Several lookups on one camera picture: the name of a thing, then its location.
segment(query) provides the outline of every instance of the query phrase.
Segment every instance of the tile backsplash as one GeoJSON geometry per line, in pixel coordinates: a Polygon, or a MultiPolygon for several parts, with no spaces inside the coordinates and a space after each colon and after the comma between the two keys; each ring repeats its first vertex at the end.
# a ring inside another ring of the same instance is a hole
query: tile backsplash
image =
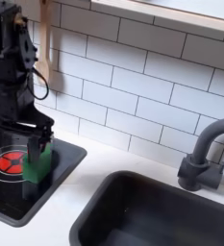
{"type": "MultiPolygon", "coordinates": [[[[38,0],[14,2],[39,44],[38,0]]],[[[64,130],[178,168],[201,132],[224,118],[223,32],[58,0],[51,48],[51,93],[37,106],[64,130]]],[[[37,95],[44,90],[36,85],[37,95]]],[[[224,135],[208,159],[224,160],[224,135]]]]}

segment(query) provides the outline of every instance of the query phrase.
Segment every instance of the cable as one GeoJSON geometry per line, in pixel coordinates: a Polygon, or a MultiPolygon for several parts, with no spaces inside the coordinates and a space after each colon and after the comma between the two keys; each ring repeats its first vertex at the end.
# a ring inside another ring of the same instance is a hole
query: cable
{"type": "Polygon", "coordinates": [[[40,74],[40,72],[37,71],[34,67],[32,68],[32,72],[33,72],[34,74],[36,74],[37,76],[39,76],[43,82],[45,82],[45,85],[46,85],[46,94],[45,94],[43,97],[41,97],[41,98],[35,96],[35,94],[32,92],[32,90],[31,90],[30,87],[29,87],[29,84],[28,84],[29,78],[28,78],[28,80],[27,80],[27,88],[29,89],[29,91],[31,92],[31,94],[32,94],[35,98],[37,98],[37,99],[40,100],[40,101],[41,101],[41,100],[44,100],[44,99],[47,98],[47,96],[48,96],[48,94],[49,94],[49,86],[48,86],[48,84],[47,84],[47,81],[46,81],[45,78],[40,74]]]}

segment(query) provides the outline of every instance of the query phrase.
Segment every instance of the faucet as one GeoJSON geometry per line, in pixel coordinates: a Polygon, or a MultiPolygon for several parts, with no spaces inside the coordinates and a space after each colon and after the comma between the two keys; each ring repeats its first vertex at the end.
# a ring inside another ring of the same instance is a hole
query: faucet
{"type": "Polygon", "coordinates": [[[201,189],[201,185],[218,189],[223,176],[224,162],[216,168],[207,161],[207,154],[212,142],[223,134],[224,119],[210,124],[200,134],[193,153],[183,158],[178,172],[178,183],[183,189],[197,191],[201,189]]]}

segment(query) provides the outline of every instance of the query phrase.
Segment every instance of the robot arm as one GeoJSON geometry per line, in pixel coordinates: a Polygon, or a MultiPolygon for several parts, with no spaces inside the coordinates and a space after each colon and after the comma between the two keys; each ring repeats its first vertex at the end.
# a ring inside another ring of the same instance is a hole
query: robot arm
{"type": "Polygon", "coordinates": [[[34,106],[37,48],[27,21],[20,7],[0,2],[0,130],[27,136],[29,162],[34,162],[51,141],[54,120],[34,106]]]}

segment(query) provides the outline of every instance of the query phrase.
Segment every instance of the black cooktop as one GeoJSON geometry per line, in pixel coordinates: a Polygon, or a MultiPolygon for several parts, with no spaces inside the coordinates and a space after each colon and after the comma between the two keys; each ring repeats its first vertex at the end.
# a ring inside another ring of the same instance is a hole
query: black cooktop
{"type": "Polygon", "coordinates": [[[52,171],[40,184],[32,184],[22,179],[26,153],[25,138],[0,148],[0,220],[14,227],[26,225],[87,154],[83,148],[55,139],[52,171]]]}

